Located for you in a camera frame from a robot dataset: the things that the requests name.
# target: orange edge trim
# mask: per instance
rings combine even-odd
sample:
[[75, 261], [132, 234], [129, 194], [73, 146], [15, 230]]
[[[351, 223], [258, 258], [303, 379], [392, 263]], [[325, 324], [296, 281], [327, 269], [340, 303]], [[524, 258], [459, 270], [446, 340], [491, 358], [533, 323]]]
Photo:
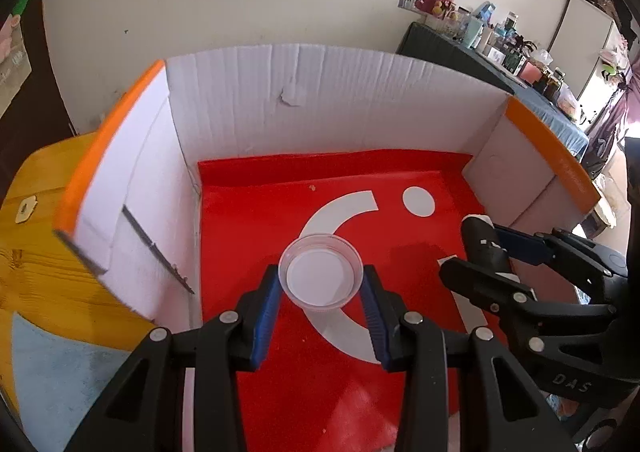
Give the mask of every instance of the orange edge trim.
[[591, 212], [600, 200], [600, 194], [584, 168], [551, 129], [516, 98], [509, 99], [505, 115], [533, 143], [580, 211], [584, 215]]
[[78, 214], [84, 196], [94, 179], [98, 165], [102, 161], [107, 147], [129, 111], [138, 101], [144, 90], [164, 67], [164, 60], [157, 60], [140, 76], [138, 81], [120, 98], [111, 112], [98, 128], [94, 142], [82, 156], [76, 170], [66, 185], [53, 218], [53, 229], [72, 238], [78, 223]]

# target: cardboard flap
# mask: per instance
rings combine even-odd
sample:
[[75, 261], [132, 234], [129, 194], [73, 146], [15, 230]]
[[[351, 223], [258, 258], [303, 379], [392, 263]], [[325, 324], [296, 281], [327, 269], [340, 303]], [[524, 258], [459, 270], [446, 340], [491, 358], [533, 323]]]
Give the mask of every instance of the cardboard flap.
[[463, 173], [491, 219], [509, 226], [540, 195], [554, 172], [527, 137], [502, 117]]
[[66, 186], [53, 228], [98, 272], [108, 269], [129, 180], [169, 89], [156, 62], [111, 111]]
[[193, 216], [199, 200], [187, 171], [169, 104], [154, 121], [129, 181], [125, 206], [180, 276], [199, 289]]
[[98, 279], [118, 300], [174, 333], [191, 329], [193, 295], [162, 266], [123, 213], [112, 254], [108, 271]]
[[389, 53], [310, 45], [170, 58], [170, 102], [194, 176], [207, 159], [412, 148], [476, 154], [507, 93]]
[[[545, 190], [515, 221], [511, 228], [530, 233], [551, 233], [554, 228], [572, 231], [586, 214], [559, 177], [554, 177]], [[531, 286], [540, 300], [577, 302], [574, 286], [547, 266], [530, 266], [514, 261], [520, 279]]]
[[584, 216], [600, 200], [600, 194], [584, 168], [539, 118], [516, 98], [510, 98], [505, 116], [535, 146], [558, 176], [573, 204]]

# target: blue tablecloth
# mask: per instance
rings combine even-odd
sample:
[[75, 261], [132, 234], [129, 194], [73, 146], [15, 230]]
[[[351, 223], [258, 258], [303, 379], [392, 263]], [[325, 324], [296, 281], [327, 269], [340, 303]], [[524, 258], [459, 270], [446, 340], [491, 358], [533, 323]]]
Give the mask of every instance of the blue tablecloth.
[[404, 35], [398, 54], [464, 72], [512, 94], [556, 134], [578, 161], [584, 156], [589, 138], [582, 130], [544, 96], [529, 86], [525, 88], [514, 82], [474, 50], [414, 22]]
[[38, 452], [63, 452], [127, 356], [126, 351], [47, 333], [14, 313], [15, 395], [24, 433]]

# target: light blue cloth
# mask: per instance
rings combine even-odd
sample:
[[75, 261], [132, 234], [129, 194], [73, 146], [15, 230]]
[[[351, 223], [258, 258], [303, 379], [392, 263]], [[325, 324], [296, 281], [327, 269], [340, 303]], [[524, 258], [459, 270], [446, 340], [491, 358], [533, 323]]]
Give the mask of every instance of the light blue cloth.
[[14, 313], [11, 333], [20, 420], [38, 452], [62, 452], [128, 352], [68, 340]]

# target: yellow wooden surface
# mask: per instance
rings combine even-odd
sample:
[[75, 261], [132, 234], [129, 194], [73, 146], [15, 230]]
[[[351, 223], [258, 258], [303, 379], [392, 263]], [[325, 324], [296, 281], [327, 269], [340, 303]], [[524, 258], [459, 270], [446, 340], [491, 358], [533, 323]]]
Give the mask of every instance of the yellow wooden surface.
[[[0, 385], [18, 407], [11, 365], [15, 312], [50, 333], [132, 350], [153, 327], [120, 304], [53, 235], [51, 220], [66, 182], [94, 137], [86, 134], [33, 153], [0, 209]], [[15, 224], [25, 197], [38, 204]]]

